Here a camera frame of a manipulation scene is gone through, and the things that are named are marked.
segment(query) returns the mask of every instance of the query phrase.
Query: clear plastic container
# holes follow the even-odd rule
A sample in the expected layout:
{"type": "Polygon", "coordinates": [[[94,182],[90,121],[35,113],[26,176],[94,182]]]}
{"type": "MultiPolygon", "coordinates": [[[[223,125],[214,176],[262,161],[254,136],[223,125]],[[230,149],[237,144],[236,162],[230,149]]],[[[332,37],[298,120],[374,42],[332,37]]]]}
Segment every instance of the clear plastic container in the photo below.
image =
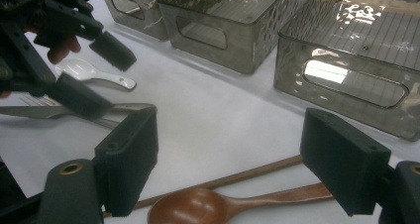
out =
{"type": "Polygon", "coordinates": [[[175,48],[251,74],[307,0],[157,1],[175,48]]]}
{"type": "Polygon", "coordinates": [[[415,141],[420,0],[310,0],[279,32],[274,87],[415,141]]]}
{"type": "Polygon", "coordinates": [[[167,40],[157,0],[105,0],[115,22],[139,32],[167,40]]]}

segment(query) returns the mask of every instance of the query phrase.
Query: white tabletop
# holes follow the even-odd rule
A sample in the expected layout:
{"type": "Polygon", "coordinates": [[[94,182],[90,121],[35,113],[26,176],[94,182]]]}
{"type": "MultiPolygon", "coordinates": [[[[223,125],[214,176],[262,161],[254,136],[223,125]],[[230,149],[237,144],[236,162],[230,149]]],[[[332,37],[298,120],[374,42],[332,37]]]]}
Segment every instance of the white tabletop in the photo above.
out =
{"type": "MultiPolygon", "coordinates": [[[[158,163],[141,199],[298,155],[305,101],[272,87],[274,50],[253,75],[237,74],[218,64],[174,49],[116,24],[103,0],[92,0],[94,17],[137,56],[122,72],[93,53],[89,42],[76,56],[104,71],[135,79],[128,91],[90,80],[86,84],[114,103],[145,102],[157,107],[158,163]]],[[[37,47],[45,60],[46,49],[37,47]]],[[[0,100],[0,106],[26,105],[22,94],[0,100]]],[[[391,166],[420,162],[420,142],[410,143],[350,119],[357,128],[392,150],[391,166]]],[[[48,171],[69,160],[92,159],[93,149],[110,130],[74,117],[37,120],[0,115],[0,156],[27,196],[41,192],[48,171]]],[[[319,181],[304,165],[218,188],[228,196],[247,197],[319,181]]],[[[149,208],[106,223],[146,223],[149,208]]],[[[229,223],[377,223],[373,216],[348,217],[334,201],[257,208],[229,223]]]]}

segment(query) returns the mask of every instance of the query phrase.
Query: wooden spoon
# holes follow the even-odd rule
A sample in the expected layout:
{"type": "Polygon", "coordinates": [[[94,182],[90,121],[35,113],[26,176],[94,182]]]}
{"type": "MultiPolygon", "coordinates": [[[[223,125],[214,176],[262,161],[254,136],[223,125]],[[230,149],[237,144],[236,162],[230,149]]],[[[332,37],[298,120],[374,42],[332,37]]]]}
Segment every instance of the wooden spoon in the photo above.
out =
{"type": "Polygon", "coordinates": [[[149,224],[222,224],[247,209],[331,198],[322,183],[250,198],[223,196],[205,188],[189,188],[159,200],[149,211],[149,224]]]}

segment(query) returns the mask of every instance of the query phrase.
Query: white spoon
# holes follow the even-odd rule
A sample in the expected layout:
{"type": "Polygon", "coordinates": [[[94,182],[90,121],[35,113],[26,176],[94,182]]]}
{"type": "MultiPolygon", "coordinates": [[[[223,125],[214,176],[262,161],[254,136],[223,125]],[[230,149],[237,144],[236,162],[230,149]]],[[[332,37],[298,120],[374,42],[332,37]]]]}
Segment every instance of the white spoon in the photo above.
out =
{"type": "Polygon", "coordinates": [[[90,62],[76,57],[63,59],[55,66],[55,71],[58,75],[65,72],[80,81],[99,78],[115,82],[128,89],[132,89],[136,86],[136,81],[133,79],[118,74],[100,71],[90,62]]]}

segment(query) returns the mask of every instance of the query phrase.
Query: metal fork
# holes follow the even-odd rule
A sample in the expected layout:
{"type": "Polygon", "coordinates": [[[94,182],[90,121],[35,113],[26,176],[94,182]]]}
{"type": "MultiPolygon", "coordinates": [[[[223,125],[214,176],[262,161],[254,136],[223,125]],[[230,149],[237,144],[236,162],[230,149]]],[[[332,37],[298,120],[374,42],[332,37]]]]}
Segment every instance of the metal fork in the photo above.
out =
{"type": "MultiPolygon", "coordinates": [[[[31,95],[25,94],[23,97],[19,97],[19,99],[21,99],[28,106],[62,106],[60,103],[58,103],[57,101],[47,96],[33,97],[31,95]]],[[[96,123],[100,126],[110,128],[110,129],[114,129],[120,124],[119,122],[105,119],[105,118],[87,119],[87,120],[90,122],[96,123]]]]}

